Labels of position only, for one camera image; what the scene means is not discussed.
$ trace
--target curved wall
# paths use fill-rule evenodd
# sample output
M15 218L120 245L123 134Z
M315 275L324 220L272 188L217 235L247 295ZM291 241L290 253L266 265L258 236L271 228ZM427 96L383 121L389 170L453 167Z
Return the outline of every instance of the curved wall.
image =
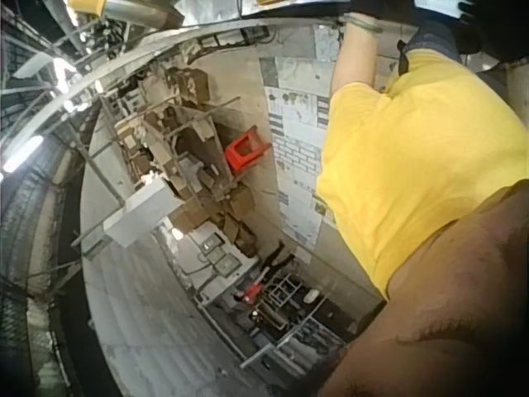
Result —
M109 139L100 116L90 152ZM133 192L117 146L97 163L119 190ZM116 206L87 167L81 231ZM262 395L260 383L238 369L238 360L188 298L151 235L127 249L111 243L92 261L84 260L83 275L93 326L124 395Z

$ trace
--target yellow t-shirt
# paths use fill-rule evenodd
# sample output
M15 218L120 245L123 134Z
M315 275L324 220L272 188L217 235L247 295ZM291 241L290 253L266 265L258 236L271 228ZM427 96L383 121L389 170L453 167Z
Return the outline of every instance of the yellow t-shirt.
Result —
M374 285L436 230L527 178L529 140L475 74L431 50L381 94L348 84L331 99L317 193Z

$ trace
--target box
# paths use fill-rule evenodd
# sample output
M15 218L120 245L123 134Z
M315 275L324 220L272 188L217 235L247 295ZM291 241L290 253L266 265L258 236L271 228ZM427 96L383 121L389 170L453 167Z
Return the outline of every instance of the box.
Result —
M141 174L146 174L150 169L150 161L146 155L137 155L132 159L132 162Z
M176 160L172 159L164 164L164 172L170 178L172 175L177 175L179 172L178 167L176 166Z
M209 190L211 190L213 185L215 184L215 178L203 168L197 171L197 177L198 180Z
M224 236L226 236L228 241L232 244L237 239L237 235L239 234L239 227L239 222L232 218L231 215L227 214L224 219L224 227L222 228L222 232L224 233Z
M196 103L208 102L210 95L207 73L200 69L191 69L185 74L188 78L188 93L191 99Z
M149 143L149 150L160 165L165 165L173 159L173 154L165 142L152 141Z
M119 134L118 137L123 142L123 146L125 147L126 151L132 155L134 155L141 148L141 143L134 136L134 128L132 127L123 130L123 132Z
M156 112L148 112L143 119L148 122L151 126L153 126L156 129L160 128L160 125L158 124L158 121L160 120L160 117Z
M240 222L235 246L248 258L257 255L257 236L243 222Z
M217 201L213 201L211 198L203 198L202 206L210 218L215 217L219 213L223 212L222 204L218 203Z
M192 198L193 194L191 193L191 190L180 175L171 175L169 177L169 181L173 185L174 190L176 190L176 193L178 196L180 196L180 198L184 200Z
M230 198L224 200L224 209L236 220L242 218L255 207L254 195L248 186L239 184L230 192Z
M169 215L173 227L183 234L191 232L207 221L207 213L200 202L192 198Z

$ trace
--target hand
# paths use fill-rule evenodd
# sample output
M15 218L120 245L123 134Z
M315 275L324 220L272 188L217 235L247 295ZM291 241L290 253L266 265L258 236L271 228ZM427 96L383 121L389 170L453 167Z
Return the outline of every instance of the hand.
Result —
M384 0L350 0L348 12L381 19L384 14Z
M474 26L485 50L501 61L529 55L529 25L521 0L469 0L460 2L461 21Z

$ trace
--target red object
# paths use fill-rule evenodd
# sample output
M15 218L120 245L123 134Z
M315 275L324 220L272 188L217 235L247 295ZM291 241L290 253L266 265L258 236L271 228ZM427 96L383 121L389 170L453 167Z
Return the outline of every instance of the red object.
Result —
M228 145L224 150L224 156L231 169L239 173L251 162L261 157L271 146L269 143L262 142L257 134L257 126L252 126Z
M261 284L252 284L245 289L245 292L242 295L242 300L244 300L245 304L254 304L262 290L263 287L261 287Z

